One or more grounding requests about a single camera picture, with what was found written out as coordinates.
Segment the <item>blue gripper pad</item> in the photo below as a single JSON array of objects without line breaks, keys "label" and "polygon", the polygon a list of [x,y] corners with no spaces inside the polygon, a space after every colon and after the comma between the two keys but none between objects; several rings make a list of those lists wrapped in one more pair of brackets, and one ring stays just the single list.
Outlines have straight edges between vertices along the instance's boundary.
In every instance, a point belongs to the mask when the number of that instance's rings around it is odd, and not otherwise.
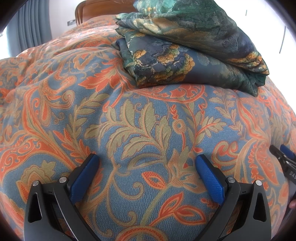
[{"label": "blue gripper pad", "polygon": [[77,177],[70,191],[70,200],[73,204],[80,202],[91,184],[96,172],[99,168],[99,157],[93,155],[88,164]]},{"label": "blue gripper pad", "polygon": [[289,158],[290,160],[295,159],[295,154],[285,145],[281,145],[280,150]]},{"label": "blue gripper pad", "polygon": [[215,174],[215,167],[205,155],[198,155],[196,157],[195,167],[212,200],[221,205],[225,199],[225,190],[220,182],[221,180],[219,180],[219,177]]}]

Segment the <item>white wall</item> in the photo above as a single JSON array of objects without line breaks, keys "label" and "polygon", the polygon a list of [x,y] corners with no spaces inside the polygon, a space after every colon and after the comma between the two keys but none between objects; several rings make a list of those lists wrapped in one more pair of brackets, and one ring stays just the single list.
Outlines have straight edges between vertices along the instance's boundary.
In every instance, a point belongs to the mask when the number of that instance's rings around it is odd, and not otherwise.
[{"label": "white wall", "polygon": [[296,112],[296,42],[285,24],[264,0],[215,0],[250,37],[265,60],[269,77]]},{"label": "white wall", "polygon": [[49,22],[52,38],[55,39],[76,24],[67,26],[67,22],[75,19],[75,9],[83,0],[49,0]]}]

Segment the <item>wooden headboard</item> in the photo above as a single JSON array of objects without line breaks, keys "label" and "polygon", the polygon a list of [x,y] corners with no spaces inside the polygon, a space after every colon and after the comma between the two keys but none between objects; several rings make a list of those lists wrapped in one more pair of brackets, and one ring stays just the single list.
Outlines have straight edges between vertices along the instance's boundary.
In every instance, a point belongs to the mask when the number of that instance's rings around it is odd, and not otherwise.
[{"label": "wooden headboard", "polygon": [[76,24],[79,25],[93,17],[122,12],[136,12],[134,0],[86,0],[75,10]]}]

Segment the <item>gray curtain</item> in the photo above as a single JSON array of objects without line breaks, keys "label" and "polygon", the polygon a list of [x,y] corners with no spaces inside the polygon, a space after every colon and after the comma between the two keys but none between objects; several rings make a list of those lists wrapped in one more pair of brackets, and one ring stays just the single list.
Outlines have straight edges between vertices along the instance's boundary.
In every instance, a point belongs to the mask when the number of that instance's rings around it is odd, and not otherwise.
[{"label": "gray curtain", "polygon": [[49,23],[49,0],[28,0],[7,25],[11,57],[52,39]]}]

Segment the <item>blue and orange bedspread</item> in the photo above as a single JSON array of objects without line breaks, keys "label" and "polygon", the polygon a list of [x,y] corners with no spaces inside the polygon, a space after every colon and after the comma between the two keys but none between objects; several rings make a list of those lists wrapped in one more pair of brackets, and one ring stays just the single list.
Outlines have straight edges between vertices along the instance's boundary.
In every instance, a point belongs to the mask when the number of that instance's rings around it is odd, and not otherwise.
[{"label": "blue and orange bedspread", "polygon": [[[263,182],[273,235],[288,183],[270,144],[296,151],[296,117],[267,78],[258,97],[209,85],[139,89],[123,69],[114,16],[0,61],[0,208],[22,237],[32,182],[99,171],[79,211],[102,240],[193,240],[217,209],[194,167]],[[229,232],[232,218],[226,232]]]}]

